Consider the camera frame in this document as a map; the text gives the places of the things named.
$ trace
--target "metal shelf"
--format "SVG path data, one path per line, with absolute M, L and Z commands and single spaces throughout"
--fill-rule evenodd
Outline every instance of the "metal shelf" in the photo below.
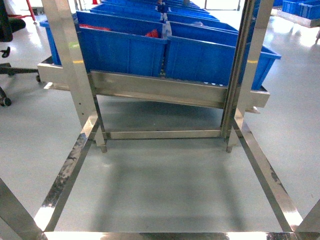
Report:
M 285 20 L 288 20 L 288 21 L 293 22 L 295 24 L 299 24 L 299 25 L 304 26 L 306 28 L 320 27 L 320 18 L 319 19 L 307 19 L 307 18 L 304 18 L 301 16 L 297 16 L 294 14 L 284 12 L 280 9 L 273 8 L 271 10 L 271 16 L 283 18 Z
M 68 81 L 64 77 L 63 67 L 53 65 L 51 58 L 39 63 L 38 70 L 41 80 L 50 83 L 47 89 L 70 90 Z M 223 109 L 228 90 L 227 86 L 203 82 L 112 72 L 91 71 L 90 77 L 98 95 L 207 108 Z M 270 93 L 263 87 L 261 90 L 251 90 L 246 111 L 257 113 L 256 108 L 264 108 L 269 97 Z

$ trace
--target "metal rack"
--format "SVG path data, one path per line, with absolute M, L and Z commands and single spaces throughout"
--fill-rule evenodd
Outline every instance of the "metal rack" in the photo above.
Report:
M 259 4 L 255 18 L 255 4 Z M 228 87 L 173 79 L 91 71 L 87 74 L 68 0 L 43 0 L 62 66 L 39 64 L 47 87 L 69 90 L 83 127 L 41 208 L 33 219 L 0 179 L 0 217 L 23 240 L 316 240 L 320 237 L 320 200 L 303 219 L 283 184 L 262 152 L 248 125 L 246 111 L 263 107 L 266 90 L 252 91 L 260 51 L 266 34 L 272 0 L 246 0 Z M 97 94 L 144 99 L 166 103 L 222 108 L 221 126 L 212 129 L 141 129 L 105 131 Z M 102 152 L 108 139 L 224 138 L 227 152 L 240 140 L 265 195 L 284 232 L 226 233 L 102 233 L 54 232 L 72 187 L 94 139 Z
M 281 9 L 278 8 L 273 8 L 271 10 L 271 16 L 275 16 L 275 17 L 280 17 L 283 18 L 285 20 L 288 20 L 290 22 L 293 22 L 295 24 L 299 24 L 303 27 L 306 28 L 318 28 L 320 27 L 320 18 L 318 19 L 307 19 L 301 16 L 297 16 L 294 14 L 290 14 L 287 12 L 282 11 Z M 318 43 L 319 39 L 320 39 L 320 28 L 319 28 L 319 32 L 317 33 L 316 37 L 315 37 L 315 44 Z

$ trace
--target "blue crate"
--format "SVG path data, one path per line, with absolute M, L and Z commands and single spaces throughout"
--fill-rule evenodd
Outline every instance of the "blue crate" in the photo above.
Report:
M 127 6 L 127 7 L 134 7 L 134 8 L 143 8 L 144 10 L 148 11 L 157 11 L 157 4 L 145 3 L 141 1 L 129 1 L 129 0 L 102 0 L 102 4 L 113 4 L 118 6 Z
M 208 20 L 208 19 L 200 19 L 192 16 L 183 16 L 183 15 L 177 15 L 174 13 L 166 13 L 166 20 L 169 22 L 178 22 L 178 23 L 184 23 L 184 24 L 194 24 L 197 22 L 201 22 L 204 25 L 204 27 L 223 29 L 225 31 L 230 31 L 233 33 L 238 32 L 238 30 L 228 25 L 227 23 L 219 22 L 219 20 L 215 20 L 215 19 Z
M 273 6 L 282 6 L 283 0 L 274 0 Z
M 157 12 L 156 10 L 150 11 L 142 8 L 120 6 L 107 3 L 99 4 L 93 7 L 92 9 L 90 9 L 90 12 L 153 22 L 161 22 L 163 20 L 162 13 Z
M 169 29 L 164 60 L 166 77 L 228 85 L 238 35 L 183 23 L 169 24 L 166 23 Z M 253 90 L 260 89 L 274 61 L 281 58 L 266 47 L 261 51 Z
M 299 3 L 299 16 L 306 19 L 320 19 L 320 1 L 310 0 Z
M 153 29 L 162 34 L 162 23 L 84 11 L 78 11 L 77 18 L 79 24 L 112 29 L 80 27 L 79 41 L 88 71 L 159 76 L 167 40 L 145 34 Z
M 196 17 L 199 19 L 211 19 L 211 20 L 217 19 L 216 17 L 210 15 L 209 12 L 191 11 L 191 10 L 183 9 L 180 7 L 170 7 L 168 13 L 189 16 L 189 17 Z
M 201 9 L 198 5 L 194 4 L 193 2 L 190 2 L 190 5 L 188 6 L 184 5 L 183 1 L 180 2 L 180 1 L 164 0 L 162 2 L 168 5 L 169 7 L 176 6 L 176 7 L 184 7 L 184 8 L 190 8 L 190 9 L 196 9 L 196 10 Z
M 57 51 L 57 47 L 54 41 L 54 36 L 52 35 L 50 26 L 49 26 L 49 22 L 46 21 L 41 21 L 40 22 L 40 26 L 45 28 L 46 31 L 46 35 L 48 37 L 48 41 L 49 41 L 49 46 L 50 46 L 50 51 L 51 51 L 51 55 L 52 55 L 52 61 L 55 65 L 61 65 L 61 60 Z
M 289 14 L 298 15 L 300 11 L 299 3 L 302 3 L 304 1 L 305 0 L 284 0 L 282 4 L 282 11 Z

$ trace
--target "floor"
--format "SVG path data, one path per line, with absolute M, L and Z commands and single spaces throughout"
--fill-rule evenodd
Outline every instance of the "floor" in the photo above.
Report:
M 239 26 L 240 13 L 215 16 Z M 27 19 L 1 62 L 33 67 L 50 56 L 45 30 Z M 264 87 L 261 114 L 246 120 L 303 217 L 320 198 L 318 29 L 271 17 L 265 46 L 282 55 Z M 0 76 L 12 106 L 0 109 L 0 176 L 34 217 L 81 130 L 69 92 L 45 90 L 34 74 Z M 222 111 L 98 97 L 107 128 L 212 127 Z M 114 140 L 92 146 L 57 231 L 280 232 L 239 145 L 222 139 Z

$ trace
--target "chair leg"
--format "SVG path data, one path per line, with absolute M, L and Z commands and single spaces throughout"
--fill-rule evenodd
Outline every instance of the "chair leg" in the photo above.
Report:
M 30 74 L 30 73 L 39 73 L 36 68 L 21 68 L 21 67 L 12 67 L 10 63 L 0 64 L 0 74 L 8 74 L 13 76 L 15 74 Z
M 0 106 L 9 107 L 11 105 L 10 98 L 7 97 L 5 91 L 0 87 Z

